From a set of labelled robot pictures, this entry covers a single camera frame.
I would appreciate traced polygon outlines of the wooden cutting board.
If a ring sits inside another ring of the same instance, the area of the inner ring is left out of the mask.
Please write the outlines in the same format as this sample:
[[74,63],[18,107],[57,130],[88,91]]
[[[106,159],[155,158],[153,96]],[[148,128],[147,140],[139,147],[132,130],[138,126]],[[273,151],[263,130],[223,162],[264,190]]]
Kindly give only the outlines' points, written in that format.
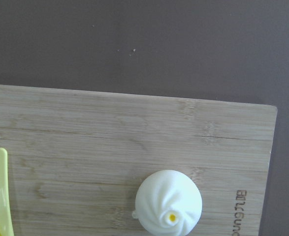
[[256,236],[277,108],[270,105],[0,85],[17,236],[146,236],[132,218],[150,174],[199,187],[193,236]]

